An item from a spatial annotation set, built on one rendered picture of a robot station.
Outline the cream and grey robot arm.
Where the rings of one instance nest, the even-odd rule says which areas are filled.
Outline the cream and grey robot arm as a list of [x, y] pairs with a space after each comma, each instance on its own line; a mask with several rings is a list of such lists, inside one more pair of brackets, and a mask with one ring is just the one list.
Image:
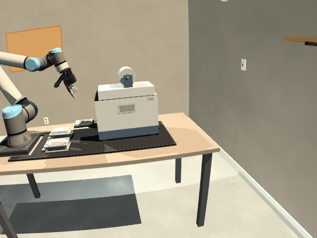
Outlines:
[[[50, 50], [49, 54], [39, 58], [0, 52], [0, 64], [27, 69], [30, 72], [43, 71], [52, 65], [55, 65], [57, 72], [69, 67], [60, 48]], [[32, 141], [26, 124], [36, 117], [38, 107], [19, 93], [1, 66], [0, 90], [11, 104], [2, 110], [8, 136], [7, 145], [9, 148], [25, 146]]]

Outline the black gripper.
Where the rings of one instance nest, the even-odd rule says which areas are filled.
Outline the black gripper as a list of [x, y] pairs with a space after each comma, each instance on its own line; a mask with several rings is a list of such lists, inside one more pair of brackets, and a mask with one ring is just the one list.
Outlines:
[[60, 72], [60, 74], [63, 73], [63, 75], [65, 75], [64, 79], [63, 79], [63, 82], [64, 82], [64, 85], [66, 86], [68, 92], [71, 94], [71, 96], [73, 98], [75, 98], [74, 96], [74, 92], [77, 91], [77, 87], [73, 87], [73, 83], [75, 83], [77, 80], [74, 76], [74, 74], [72, 73], [71, 71], [71, 68], [67, 68], [63, 71]]

